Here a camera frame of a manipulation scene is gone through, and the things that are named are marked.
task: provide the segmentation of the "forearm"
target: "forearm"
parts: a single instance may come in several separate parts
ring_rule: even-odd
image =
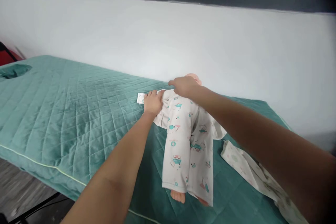
[[[134,186],[154,118],[155,116],[144,113],[120,140],[97,173],[112,182]]]
[[[63,223],[123,222],[154,117],[144,113],[120,140]]]
[[[272,174],[307,219],[316,216],[310,209],[312,205],[325,202],[335,171],[332,155],[205,87],[191,90],[189,98],[206,109]]]

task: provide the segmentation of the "hand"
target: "hand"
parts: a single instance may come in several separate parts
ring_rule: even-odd
[[[154,117],[158,115],[158,113],[162,109],[162,95],[164,90],[161,90],[158,94],[156,94],[156,90],[150,91],[148,94],[145,94],[144,98],[144,114],[151,114]]]
[[[174,80],[169,81],[168,85],[175,86],[175,93],[186,98],[189,98],[190,90],[200,87],[194,78],[190,76],[175,78]]]

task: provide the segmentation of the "teal quilted cover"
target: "teal quilted cover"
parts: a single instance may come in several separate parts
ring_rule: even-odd
[[[8,66],[21,73],[6,77]],[[137,93],[167,83],[52,56],[0,67],[0,157],[76,200],[118,141],[143,112]],[[232,98],[284,125],[264,101]],[[185,204],[161,187],[166,130],[153,124],[126,222],[286,223],[272,200],[258,193],[220,157],[214,141],[213,208],[187,195]],[[237,143],[227,135],[224,139]]]

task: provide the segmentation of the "floor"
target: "floor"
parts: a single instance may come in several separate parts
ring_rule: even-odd
[[[52,188],[3,159],[0,159],[0,178],[0,213],[3,213],[8,221],[56,193]],[[32,214],[27,218],[27,222],[29,224],[60,223],[74,204],[74,201],[62,194],[48,204],[61,200],[63,201]]]

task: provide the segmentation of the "doll head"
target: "doll head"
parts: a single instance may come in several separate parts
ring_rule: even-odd
[[[198,76],[194,73],[188,73],[186,76],[190,76],[192,78],[194,78],[194,80],[197,82],[198,85],[202,86],[202,82],[201,80],[198,78]]]

